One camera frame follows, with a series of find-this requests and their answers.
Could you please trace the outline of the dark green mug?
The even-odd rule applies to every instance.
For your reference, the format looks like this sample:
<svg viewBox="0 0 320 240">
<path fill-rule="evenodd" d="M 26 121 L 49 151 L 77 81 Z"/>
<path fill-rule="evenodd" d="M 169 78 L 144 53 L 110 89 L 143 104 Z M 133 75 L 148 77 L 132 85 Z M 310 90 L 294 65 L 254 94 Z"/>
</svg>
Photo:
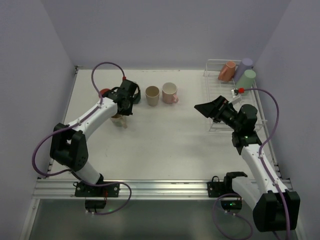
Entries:
<svg viewBox="0 0 320 240">
<path fill-rule="evenodd" d="M 136 88 L 134 95 L 133 95 L 133 104 L 137 105 L 141 101 L 141 90 L 139 87 Z"/>
</svg>

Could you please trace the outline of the salmon pink plastic cup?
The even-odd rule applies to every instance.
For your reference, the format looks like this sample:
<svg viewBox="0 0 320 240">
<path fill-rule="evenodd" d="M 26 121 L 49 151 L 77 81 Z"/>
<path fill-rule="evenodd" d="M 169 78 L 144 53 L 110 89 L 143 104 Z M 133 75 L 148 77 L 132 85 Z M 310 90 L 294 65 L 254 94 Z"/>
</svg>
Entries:
<svg viewBox="0 0 320 240">
<path fill-rule="evenodd" d="M 100 90 L 100 95 L 101 95 L 102 98 L 106 98 L 109 93 L 110 93 L 110 89 L 109 88 L 103 88 L 103 89 Z"/>
</svg>

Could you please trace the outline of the cream floral mug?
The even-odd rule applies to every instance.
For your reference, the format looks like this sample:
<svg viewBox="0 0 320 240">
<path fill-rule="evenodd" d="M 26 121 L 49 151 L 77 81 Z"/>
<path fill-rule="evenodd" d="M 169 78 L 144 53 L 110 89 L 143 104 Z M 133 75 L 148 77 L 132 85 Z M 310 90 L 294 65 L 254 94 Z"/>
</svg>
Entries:
<svg viewBox="0 0 320 240">
<path fill-rule="evenodd" d="M 110 118 L 112 123 L 117 126 L 117 127 L 122 127 L 126 129 L 128 127 L 127 125 L 127 119 L 126 116 L 121 115 L 121 114 L 116 114 Z"/>
</svg>

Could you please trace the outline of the beige plastic cup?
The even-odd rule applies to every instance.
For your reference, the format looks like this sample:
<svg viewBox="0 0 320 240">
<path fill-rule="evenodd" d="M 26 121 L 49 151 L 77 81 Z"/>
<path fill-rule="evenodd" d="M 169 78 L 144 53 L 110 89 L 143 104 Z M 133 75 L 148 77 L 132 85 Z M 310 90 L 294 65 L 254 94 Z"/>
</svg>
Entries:
<svg viewBox="0 0 320 240">
<path fill-rule="evenodd" d="M 160 98 L 160 90 L 156 86 L 148 86 L 145 90 L 145 96 L 147 104 L 151 107 L 155 107 Z"/>
</svg>

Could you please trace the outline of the light green plastic cup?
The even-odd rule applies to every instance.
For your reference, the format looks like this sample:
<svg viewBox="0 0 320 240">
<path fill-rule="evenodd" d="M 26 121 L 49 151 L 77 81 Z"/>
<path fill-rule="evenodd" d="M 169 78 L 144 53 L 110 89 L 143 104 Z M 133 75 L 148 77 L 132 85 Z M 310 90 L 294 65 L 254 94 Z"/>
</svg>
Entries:
<svg viewBox="0 0 320 240">
<path fill-rule="evenodd" d="M 240 79 L 236 82 L 235 88 L 251 89 L 256 79 L 256 72 L 248 69 L 246 70 Z"/>
</svg>

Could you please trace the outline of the orange mug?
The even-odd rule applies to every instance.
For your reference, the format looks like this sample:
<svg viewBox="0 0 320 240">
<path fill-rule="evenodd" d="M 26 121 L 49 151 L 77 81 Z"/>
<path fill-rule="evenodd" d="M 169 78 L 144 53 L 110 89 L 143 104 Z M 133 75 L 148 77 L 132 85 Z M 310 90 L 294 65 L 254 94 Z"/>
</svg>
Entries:
<svg viewBox="0 0 320 240">
<path fill-rule="evenodd" d="M 228 61 L 220 70 L 218 80 L 223 82 L 230 82 L 236 72 L 236 63 L 234 61 Z"/>
</svg>

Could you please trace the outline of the light pink mug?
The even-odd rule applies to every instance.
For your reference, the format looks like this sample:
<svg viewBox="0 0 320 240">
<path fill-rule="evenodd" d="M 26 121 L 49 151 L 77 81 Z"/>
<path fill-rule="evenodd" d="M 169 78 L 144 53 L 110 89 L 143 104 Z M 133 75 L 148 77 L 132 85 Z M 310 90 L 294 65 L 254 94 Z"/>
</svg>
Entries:
<svg viewBox="0 0 320 240">
<path fill-rule="evenodd" d="M 172 82 L 166 82 L 162 86 L 162 100 L 166 104 L 178 103 L 179 98 L 177 96 L 178 88 Z"/>
</svg>

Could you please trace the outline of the lavender plastic cup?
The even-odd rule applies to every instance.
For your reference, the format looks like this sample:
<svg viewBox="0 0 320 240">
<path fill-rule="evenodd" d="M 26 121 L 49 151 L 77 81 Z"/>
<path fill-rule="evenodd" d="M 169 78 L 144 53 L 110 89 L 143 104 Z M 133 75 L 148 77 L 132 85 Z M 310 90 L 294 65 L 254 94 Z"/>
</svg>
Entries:
<svg viewBox="0 0 320 240">
<path fill-rule="evenodd" d="M 254 62 L 252 59 L 247 57 L 243 58 L 235 70 L 233 81 L 237 82 L 246 70 L 251 70 L 253 68 L 253 65 Z"/>
</svg>

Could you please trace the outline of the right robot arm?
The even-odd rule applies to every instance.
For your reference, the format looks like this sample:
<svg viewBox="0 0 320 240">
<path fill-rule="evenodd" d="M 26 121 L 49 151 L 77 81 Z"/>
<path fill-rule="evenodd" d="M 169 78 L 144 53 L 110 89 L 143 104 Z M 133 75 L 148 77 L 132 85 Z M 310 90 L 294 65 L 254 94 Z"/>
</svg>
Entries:
<svg viewBox="0 0 320 240">
<path fill-rule="evenodd" d="M 229 172 L 224 179 L 228 192 L 240 195 L 252 209 L 253 221 L 260 232 L 295 230 L 298 223 L 300 196 L 280 180 L 263 151 L 255 130 L 258 110 L 244 104 L 235 110 L 225 97 L 219 96 L 194 108 L 215 123 L 223 122 L 232 132 L 232 144 L 248 165 L 256 184 L 243 172 Z"/>
</svg>

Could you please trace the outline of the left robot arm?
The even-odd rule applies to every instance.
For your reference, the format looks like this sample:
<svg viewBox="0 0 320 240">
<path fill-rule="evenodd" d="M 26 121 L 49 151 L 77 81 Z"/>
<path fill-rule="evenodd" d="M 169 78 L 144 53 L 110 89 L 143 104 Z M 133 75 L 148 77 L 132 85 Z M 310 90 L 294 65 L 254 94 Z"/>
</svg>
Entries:
<svg viewBox="0 0 320 240">
<path fill-rule="evenodd" d="M 58 123 L 51 139 L 50 157 L 68 167 L 78 178 L 96 185 L 102 175 L 89 162 L 87 141 L 109 118 L 115 115 L 132 115 L 134 101 L 139 98 L 137 83 L 123 79 L 119 87 L 99 94 L 99 101 L 86 113 L 67 125 Z"/>
</svg>

